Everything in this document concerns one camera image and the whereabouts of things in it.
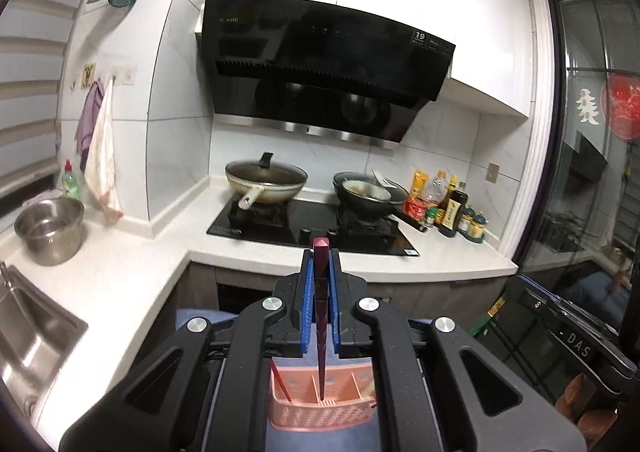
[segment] wok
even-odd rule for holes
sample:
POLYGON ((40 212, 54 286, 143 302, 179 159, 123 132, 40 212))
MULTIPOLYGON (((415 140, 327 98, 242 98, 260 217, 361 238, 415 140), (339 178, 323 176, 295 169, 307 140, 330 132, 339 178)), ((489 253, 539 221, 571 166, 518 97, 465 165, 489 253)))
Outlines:
POLYGON ((388 200, 382 200, 364 197, 344 188, 342 185, 345 181, 365 181, 373 185, 377 185, 378 182, 374 177, 360 174, 359 172, 339 172, 334 175, 334 189, 338 200, 361 219, 375 220, 384 216, 394 215, 420 232, 424 232, 427 229, 402 211, 404 202, 409 198, 409 193, 397 183, 387 180, 395 187, 385 188, 385 190, 389 192, 390 198, 388 200))
POLYGON ((225 168, 226 180, 242 198, 238 206, 249 210, 254 203, 284 203, 306 183, 302 169, 285 163, 271 163, 273 153, 249 161, 233 161, 225 168))

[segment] door frame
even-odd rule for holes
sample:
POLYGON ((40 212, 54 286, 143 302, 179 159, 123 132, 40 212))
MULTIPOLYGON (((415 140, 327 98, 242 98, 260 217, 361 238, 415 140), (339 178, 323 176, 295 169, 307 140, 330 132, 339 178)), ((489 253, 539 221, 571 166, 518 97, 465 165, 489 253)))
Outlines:
POLYGON ((531 107, 531 136, 529 151, 525 160, 522 180, 513 203, 513 209, 504 234, 500 238, 498 251, 518 262, 522 251, 521 242, 527 239, 527 233, 535 222, 536 211, 542 202, 538 197, 538 188, 545 185, 546 172, 550 169, 553 155, 549 151, 553 135, 554 97, 556 93, 556 54, 554 32, 549 0, 531 0, 534 24, 534 95, 531 107))

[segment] pan handle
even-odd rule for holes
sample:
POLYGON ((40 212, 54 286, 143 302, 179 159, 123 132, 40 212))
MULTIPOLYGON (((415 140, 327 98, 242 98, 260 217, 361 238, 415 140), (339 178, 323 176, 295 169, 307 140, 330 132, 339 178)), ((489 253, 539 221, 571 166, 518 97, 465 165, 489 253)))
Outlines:
POLYGON ((242 198, 240 198, 240 201, 238 201, 238 206, 242 210, 249 210, 251 208, 251 205, 255 203, 255 200, 257 200, 260 194, 262 194, 263 190, 264 187, 262 185, 256 185, 255 187, 250 188, 246 192, 246 194, 242 196, 242 198))
POLYGON ((271 165, 271 157, 273 156, 273 153, 264 153, 262 155, 262 158, 260 158, 260 166, 263 169, 269 169, 270 165, 271 165))
POLYGON ((426 232, 427 231, 427 227, 425 225, 423 225, 422 223, 416 221, 414 218, 409 216, 409 214, 406 214, 406 213, 402 212, 401 210, 397 210, 396 209, 396 211, 393 212, 393 215, 396 216, 398 219, 401 219, 402 221, 407 223, 409 226, 415 228, 419 232, 426 232))

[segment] pink basket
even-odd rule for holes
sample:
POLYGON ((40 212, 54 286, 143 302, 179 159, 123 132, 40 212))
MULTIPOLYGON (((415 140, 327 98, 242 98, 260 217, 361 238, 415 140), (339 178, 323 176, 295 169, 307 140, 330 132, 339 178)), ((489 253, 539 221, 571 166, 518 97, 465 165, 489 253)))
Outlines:
POLYGON ((371 364, 326 368, 320 400, 317 367, 278 368, 292 402, 271 373, 271 424, 300 432, 336 430, 369 421, 376 409, 371 364))

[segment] gas stove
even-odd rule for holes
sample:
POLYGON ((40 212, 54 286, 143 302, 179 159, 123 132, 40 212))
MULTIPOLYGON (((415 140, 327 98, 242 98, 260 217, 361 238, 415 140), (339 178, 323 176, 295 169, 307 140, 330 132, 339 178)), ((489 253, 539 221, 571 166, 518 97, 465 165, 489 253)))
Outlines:
POLYGON ((419 255, 393 219, 362 220, 341 205, 300 199, 242 210, 238 199, 229 200, 207 234, 300 248, 327 237, 332 248, 344 252, 419 255))

